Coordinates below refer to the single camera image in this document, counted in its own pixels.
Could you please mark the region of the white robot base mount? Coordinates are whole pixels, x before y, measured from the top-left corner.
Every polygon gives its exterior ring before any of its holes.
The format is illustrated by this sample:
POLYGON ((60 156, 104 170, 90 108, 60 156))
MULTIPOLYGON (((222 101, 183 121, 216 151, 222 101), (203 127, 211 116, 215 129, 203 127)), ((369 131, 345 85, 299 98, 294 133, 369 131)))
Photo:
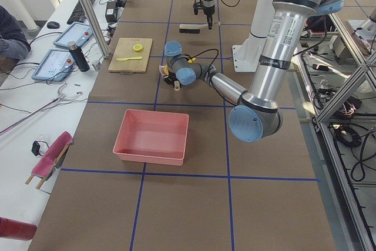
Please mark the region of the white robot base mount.
POLYGON ((255 72, 274 16, 273 0, 257 0, 249 37, 233 45, 234 70, 255 72))

